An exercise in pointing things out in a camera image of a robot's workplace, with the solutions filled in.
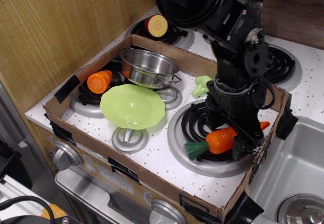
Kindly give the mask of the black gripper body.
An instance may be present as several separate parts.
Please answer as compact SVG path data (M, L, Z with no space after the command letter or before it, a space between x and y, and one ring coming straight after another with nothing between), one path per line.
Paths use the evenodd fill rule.
M205 101L206 105L216 105L222 115L227 119L227 124L236 132L246 135L250 139L263 134L258 120L258 108L253 104L249 93L226 94L217 87L216 81L207 82L209 92Z

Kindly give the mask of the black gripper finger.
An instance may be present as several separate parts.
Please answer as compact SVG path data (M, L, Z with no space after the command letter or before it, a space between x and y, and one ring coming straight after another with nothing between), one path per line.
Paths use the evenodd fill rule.
M237 135L234 137L232 147L232 158L236 161L251 154L260 151L263 142L263 134L250 139L246 135Z
M227 123L227 119L222 115L216 105L206 105L207 119L212 130L218 129Z

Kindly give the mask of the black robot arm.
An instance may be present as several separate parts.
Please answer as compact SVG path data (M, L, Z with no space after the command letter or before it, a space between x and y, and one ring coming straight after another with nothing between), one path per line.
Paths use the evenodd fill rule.
M229 124L237 132L232 158L240 160L264 138L258 111L273 92L265 74L273 59L265 42L261 17L244 0L156 0L167 21L180 29L194 29L211 42L217 73L208 82L205 101L212 128Z

